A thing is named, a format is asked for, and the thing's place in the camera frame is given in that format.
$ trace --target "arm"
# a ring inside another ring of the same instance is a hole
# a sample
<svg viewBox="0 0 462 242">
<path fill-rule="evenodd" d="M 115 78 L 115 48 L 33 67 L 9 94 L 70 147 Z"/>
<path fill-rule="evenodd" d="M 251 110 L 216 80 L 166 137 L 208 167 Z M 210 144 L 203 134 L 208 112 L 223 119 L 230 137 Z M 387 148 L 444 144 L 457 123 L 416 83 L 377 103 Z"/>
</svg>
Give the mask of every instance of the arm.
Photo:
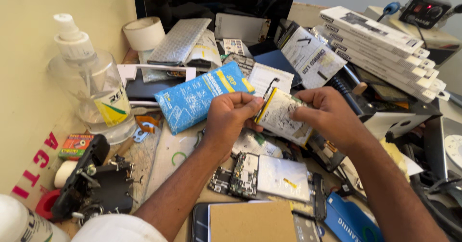
<svg viewBox="0 0 462 242">
<path fill-rule="evenodd" d="M 215 97 L 210 104 L 204 138 L 197 149 L 134 215 L 173 241 L 212 172 L 231 155 L 242 127 L 263 131 L 248 120 L 262 106 L 262 98 L 242 92 Z"/>
<path fill-rule="evenodd" d="M 386 241 L 448 241 L 399 168 L 338 91 L 323 87 L 295 96 L 319 109 L 299 107 L 292 119 L 313 126 L 351 159 Z"/>
</svg>

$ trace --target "hand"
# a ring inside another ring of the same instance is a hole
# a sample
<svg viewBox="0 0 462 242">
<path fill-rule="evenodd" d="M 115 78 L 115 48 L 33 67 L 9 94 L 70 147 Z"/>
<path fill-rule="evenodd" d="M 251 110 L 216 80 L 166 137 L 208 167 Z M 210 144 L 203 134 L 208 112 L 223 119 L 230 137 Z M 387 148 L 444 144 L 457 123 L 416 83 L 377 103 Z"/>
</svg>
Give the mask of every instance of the hand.
<svg viewBox="0 0 462 242">
<path fill-rule="evenodd" d="M 295 97 L 313 103 L 318 109 L 298 107 L 291 114 L 291 119 L 308 123 L 344 154 L 350 154 L 356 147 L 377 142 L 342 95 L 332 87 L 302 90 Z"/>
<path fill-rule="evenodd" d="M 221 162 L 231 155 L 242 127 L 262 132 L 263 127 L 255 124 L 251 117 L 263 106 L 263 99 L 243 92 L 223 94 L 212 99 L 208 109 L 205 135 L 201 144 L 211 148 L 213 155 Z"/>
</svg>

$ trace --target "white tape roll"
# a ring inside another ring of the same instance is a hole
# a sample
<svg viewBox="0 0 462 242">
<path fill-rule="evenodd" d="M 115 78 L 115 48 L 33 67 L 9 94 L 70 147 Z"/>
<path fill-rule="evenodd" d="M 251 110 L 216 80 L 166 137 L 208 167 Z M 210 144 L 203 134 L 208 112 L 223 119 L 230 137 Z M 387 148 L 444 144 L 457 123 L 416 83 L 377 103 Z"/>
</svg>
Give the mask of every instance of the white tape roll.
<svg viewBox="0 0 462 242">
<path fill-rule="evenodd" d="M 71 176 L 72 171 L 77 166 L 77 161 L 65 161 L 56 172 L 55 187 L 61 189 L 66 184 L 67 178 Z"/>
<path fill-rule="evenodd" d="M 154 49 L 165 37 L 159 17 L 146 17 L 131 21 L 122 26 L 133 50 Z"/>
</svg>

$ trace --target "white bottle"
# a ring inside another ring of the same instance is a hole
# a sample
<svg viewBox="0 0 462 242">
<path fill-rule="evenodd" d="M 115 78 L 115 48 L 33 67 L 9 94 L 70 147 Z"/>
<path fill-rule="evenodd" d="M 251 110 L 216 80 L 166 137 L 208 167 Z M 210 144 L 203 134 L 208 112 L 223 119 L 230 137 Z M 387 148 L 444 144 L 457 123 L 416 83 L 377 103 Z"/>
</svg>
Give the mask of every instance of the white bottle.
<svg viewBox="0 0 462 242">
<path fill-rule="evenodd" d="M 69 242 L 69 235 L 22 205 L 0 194 L 0 242 Z"/>
<path fill-rule="evenodd" d="M 55 41 L 61 54 L 50 61 L 49 72 L 90 133 L 104 135 L 110 144 L 123 142 L 135 132 L 136 121 L 114 57 L 94 49 L 71 15 L 56 14 L 54 19 L 60 26 Z"/>
</svg>

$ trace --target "blue handle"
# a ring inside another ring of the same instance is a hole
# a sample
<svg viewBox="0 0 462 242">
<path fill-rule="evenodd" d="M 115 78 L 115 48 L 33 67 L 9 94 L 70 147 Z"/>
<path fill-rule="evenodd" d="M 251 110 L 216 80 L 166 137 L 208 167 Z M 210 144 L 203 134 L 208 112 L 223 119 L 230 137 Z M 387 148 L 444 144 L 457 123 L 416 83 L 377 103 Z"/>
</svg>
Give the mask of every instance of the blue handle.
<svg viewBox="0 0 462 242">
<path fill-rule="evenodd" d="M 384 8 L 384 13 L 386 13 L 386 14 L 394 14 L 394 13 L 396 13 L 400 8 L 401 8 L 401 4 L 400 4 L 399 2 L 392 2 L 392 3 L 389 3 L 389 4 Z"/>
</svg>

